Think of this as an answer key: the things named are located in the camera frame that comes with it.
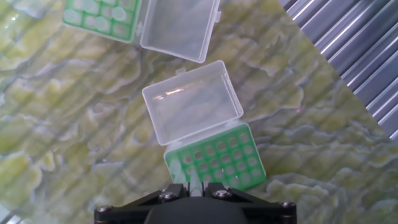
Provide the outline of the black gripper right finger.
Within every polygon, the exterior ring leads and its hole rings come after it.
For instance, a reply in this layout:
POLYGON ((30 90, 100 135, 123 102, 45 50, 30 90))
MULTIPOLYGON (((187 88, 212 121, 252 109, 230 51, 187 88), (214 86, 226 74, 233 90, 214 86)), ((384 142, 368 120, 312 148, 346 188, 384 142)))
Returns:
POLYGON ((221 182, 205 182, 204 196, 236 208, 239 213, 228 209, 227 214, 239 215, 247 223, 297 224, 294 202, 268 202, 221 182))

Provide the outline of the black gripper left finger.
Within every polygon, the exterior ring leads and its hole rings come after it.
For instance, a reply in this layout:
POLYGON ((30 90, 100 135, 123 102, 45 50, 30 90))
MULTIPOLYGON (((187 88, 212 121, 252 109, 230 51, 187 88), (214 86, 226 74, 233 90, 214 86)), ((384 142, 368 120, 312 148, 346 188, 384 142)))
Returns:
POLYGON ((188 197, 189 190, 189 183, 170 184, 165 189, 152 192, 121 207, 100 205, 95 208, 95 224, 144 223, 153 208, 163 203, 188 197))

